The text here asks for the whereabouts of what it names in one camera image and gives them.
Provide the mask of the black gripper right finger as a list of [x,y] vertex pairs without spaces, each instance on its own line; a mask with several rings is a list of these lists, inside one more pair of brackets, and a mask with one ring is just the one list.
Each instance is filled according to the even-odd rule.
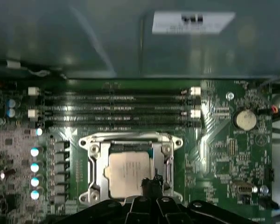
[[254,224],[248,218],[241,217],[211,203],[195,200],[186,207],[178,205],[169,196],[160,196],[156,203],[165,224]]

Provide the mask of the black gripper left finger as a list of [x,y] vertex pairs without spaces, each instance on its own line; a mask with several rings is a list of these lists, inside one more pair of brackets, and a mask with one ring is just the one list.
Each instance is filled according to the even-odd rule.
[[148,224],[153,199],[154,180],[141,182],[142,195],[132,203],[122,205],[111,199],[104,200],[60,221],[62,224]]

